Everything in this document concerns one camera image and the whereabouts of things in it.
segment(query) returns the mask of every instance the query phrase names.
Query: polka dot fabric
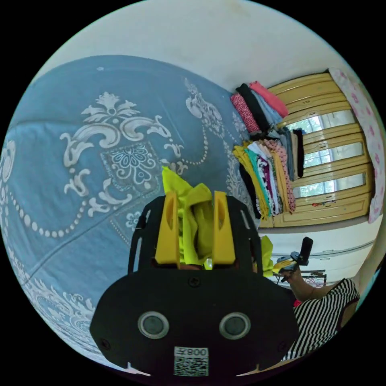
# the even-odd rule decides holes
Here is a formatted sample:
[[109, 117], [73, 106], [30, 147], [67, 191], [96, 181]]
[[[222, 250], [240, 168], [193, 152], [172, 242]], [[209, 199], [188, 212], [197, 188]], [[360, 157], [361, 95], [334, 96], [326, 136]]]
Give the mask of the polka dot fabric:
[[285, 148], [279, 145], [274, 140], [264, 140], [266, 146], [276, 152], [279, 155], [281, 164], [283, 165], [284, 175], [285, 175], [285, 185], [287, 187], [287, 195], [288, 195], [288, 204], [291, 212], [294, 212], [296, 209], [296, 199], [294, 196], [294, 191], [292, 190], [292, 184], [290, 181], [290, 176], [288, 175], [287, 169], [287, 152]]
[[255, 119], [253, 118], [253, 115], [248, 106], [246, 105], [243, 97], [239, 93], [236, 93], [230, 97], [230, 100], [237, 112], [240, 114], [241, 119], [245, 123], [246, 129], [250, 133], [260, 132], [261, 130], [257, 125]]

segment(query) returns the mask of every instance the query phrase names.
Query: blue bedsheet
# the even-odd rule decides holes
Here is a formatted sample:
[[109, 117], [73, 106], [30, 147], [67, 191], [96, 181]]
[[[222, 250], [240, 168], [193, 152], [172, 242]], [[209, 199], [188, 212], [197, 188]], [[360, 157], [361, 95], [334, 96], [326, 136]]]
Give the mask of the blue bedsheet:
[[2, 235], [36, 311], [82, 355], [115, 368], [88, 328], [127, 273], [143, 207], [163, 194], [162, 165], [253, 216], [231, 154], [247, 132], [229, 97], [181, 68], [120, 55], [57, 67], [22, 97], [1, 153]]

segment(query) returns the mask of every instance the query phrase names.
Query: pink cloth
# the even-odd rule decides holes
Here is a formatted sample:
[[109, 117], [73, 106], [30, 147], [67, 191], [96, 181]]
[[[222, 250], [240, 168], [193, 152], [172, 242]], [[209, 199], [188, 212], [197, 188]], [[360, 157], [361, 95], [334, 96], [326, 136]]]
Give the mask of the pink cloth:
[[249, 88], [251, 88], [253, 91], [256, 91], [259, 95], [261, 95], [264, 98], [264, 100], [274, 110], [276, 110], [282, 118], [288, 115], [288, 109], [287, 109], [287, 106], [284, 104], [284, 102], [282, 102], [278, 96], [276, 96], [275, 94], [272, 94], [265, 87], [263, 87], [258, 81], [250, 83]]
[[366, 137], [366, 145], [374, 167], [375, 194], [371, 199], [369, 223], [381, 214], [385, 195], [385, 155], [381, 129], [377, 118], [358, 85], [353, 84], [348, 76], [338, 68], [329, 68], [329, 72], [347, 98]]
[[260, 128], [257, 125], [255, 119], [253, 118], [253, 115], [250, 112], [250, 109], [248, 108], [248, 106], [246, 105], [243, 97], [239, 93], [237, 93], [237, 94], [233, 94], [230, 97], [230, 100], [234, 105], [235, 109], [237, 110], [237, 112], [240, 114], [241, 119], [245, 123], [246, 129], [250, 133], [255, 133], [257, 131], [260, 131]]
[[276, 152], [279, 155], [281, 164], [283, 165], [284, 176], [285, 176], [285, 185], [287, 187], [287, 196], [288, 196], [288, 205], [290, 213], [293, 213], [296, 209], [296, 199], [294, 196], [294, 190], [292, 189], [292, 184], [290, 177], [288, 175], [287, 169], [287, 152], [285, 148], [279, 145], [275, 140], [264, 140], [265, 145]]

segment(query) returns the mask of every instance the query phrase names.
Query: yellow cloth pile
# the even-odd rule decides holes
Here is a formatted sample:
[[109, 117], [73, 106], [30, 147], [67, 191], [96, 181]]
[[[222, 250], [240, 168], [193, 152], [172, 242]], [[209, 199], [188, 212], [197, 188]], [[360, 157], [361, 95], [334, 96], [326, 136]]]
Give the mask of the yellow cloth pile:
[[[178, 199], [180, 262], [203, 265], [212, 257], [214, 209], [207, 186], [190, 186], [167, 167], [162, 170], [165, 193], [175, 191]], [[267, 236], [261, 239], [264, 276], [272, 276], [273, 245]]]
[[271, 259], [273, 244], [267, 236], [261, 238], [261, 260], [263, 265], [263, 275], [265, 277], [272, 276], [273, 261]]
[[256, 197], [259, 200], [261, 219], [266, 220], [268, 218], [268, 212], [269, 212], [268, 205], [264, 198], [264, 193], [261, 190], [259, 181], [253, 170], [253, 166], [250, 162], [248, 154], [244, 150], [247, 146], [248, 146], [247, 143], [244, 144], [244, 147], [235, 146], [232, 153], [238, 159], [238, 161], [244, 166], [245, 171], [250, 175], [253, 186], [255, 187]]

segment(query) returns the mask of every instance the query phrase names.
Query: black and white striped dress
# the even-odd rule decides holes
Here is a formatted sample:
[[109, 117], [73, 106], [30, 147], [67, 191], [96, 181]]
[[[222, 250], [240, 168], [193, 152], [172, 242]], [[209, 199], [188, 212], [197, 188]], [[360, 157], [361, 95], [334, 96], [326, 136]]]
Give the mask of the black and white striped dress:
[[299, 337], [282, 361], [306, 355], [334, 337], [341, 328], [345, 309], [358, 300], [354, 282], [343, 279], [322, 299], [307, 300], [295, 307]]

